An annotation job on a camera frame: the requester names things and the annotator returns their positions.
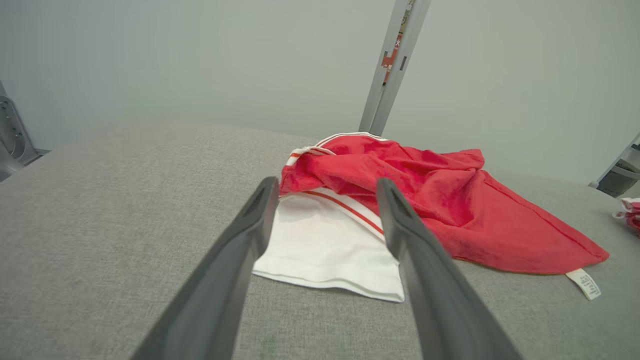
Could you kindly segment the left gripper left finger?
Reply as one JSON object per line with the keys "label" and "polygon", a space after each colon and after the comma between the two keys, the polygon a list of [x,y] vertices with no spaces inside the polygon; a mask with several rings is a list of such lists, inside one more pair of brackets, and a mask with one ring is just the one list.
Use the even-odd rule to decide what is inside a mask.
{"label": "left gripper left finger", "polygon": [[266,177],[215,240],[133,360],[230,360],[253,267],[268,247],[279,180]]}

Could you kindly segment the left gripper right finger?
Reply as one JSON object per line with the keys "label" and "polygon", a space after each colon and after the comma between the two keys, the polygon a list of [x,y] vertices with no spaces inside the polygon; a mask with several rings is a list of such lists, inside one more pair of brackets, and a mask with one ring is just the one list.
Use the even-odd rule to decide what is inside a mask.
{"label": "left gripper right finger", "polygon": [[520,360],[507,333],[390,178],[375,192],[386,246],[404,272],[425,360]]}

